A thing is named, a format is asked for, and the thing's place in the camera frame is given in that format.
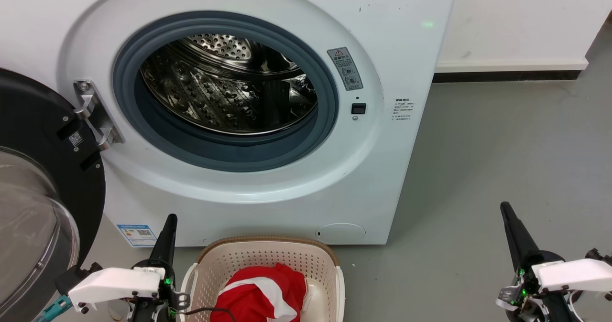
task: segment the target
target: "teal connector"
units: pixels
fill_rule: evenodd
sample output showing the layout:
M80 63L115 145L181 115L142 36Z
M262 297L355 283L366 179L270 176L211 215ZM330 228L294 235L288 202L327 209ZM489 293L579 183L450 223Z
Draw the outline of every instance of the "teal connector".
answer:
M55 300L52 305L46 307L46 309L42 311L42 314L39 316L39 318L37 318L35 321L51 322L55 319L55 317L65 313L68 309L70 309L70 307L72 307L70 299L66 295L61 296L60 298L57 298L57 300Z

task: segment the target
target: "clothes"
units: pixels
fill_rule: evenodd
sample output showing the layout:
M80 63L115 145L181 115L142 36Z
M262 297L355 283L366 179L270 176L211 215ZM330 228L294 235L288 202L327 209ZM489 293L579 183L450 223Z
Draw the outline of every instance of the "clothes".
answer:
M217 298L216 308L229 309L236 322L299 322L306 296L306 279L300 272L277 263L253 266L231 277ZM232 322L223 311L213 311L210 322Z

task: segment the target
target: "gray rubber seal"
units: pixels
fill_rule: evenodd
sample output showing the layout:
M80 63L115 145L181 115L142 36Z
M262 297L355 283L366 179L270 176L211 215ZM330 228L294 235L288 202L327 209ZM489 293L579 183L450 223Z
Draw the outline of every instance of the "gray rubber seal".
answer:
M288 130L253 137L207 132L172 115L147 91L138 70L161 46L201 33L248 38L291 58L314 86L317 109ZM325 140L338 115L333 76L309 46L278 26L224 11L172 15L138 31L117 58L113 87L125 117L147 141L187 163L226 172L269 170L306 156Z

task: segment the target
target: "open washer door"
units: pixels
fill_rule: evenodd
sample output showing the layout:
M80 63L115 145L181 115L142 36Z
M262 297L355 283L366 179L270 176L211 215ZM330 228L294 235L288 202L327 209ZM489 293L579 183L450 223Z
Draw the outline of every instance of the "open washer door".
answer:
M104 207L100 150L55 91L0 69L0 321L31 321L87 256Z

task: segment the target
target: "metal hinge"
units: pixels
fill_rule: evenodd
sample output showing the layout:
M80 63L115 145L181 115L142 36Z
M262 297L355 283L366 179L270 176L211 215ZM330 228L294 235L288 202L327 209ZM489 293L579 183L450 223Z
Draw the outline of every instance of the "metal hinge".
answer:
M76 117L87 121L94 131L100 151L108 149L113 143L124 143L125 140L107 112L94 83L89 80L76 80L73 87L82 103L81 108L75 109Z

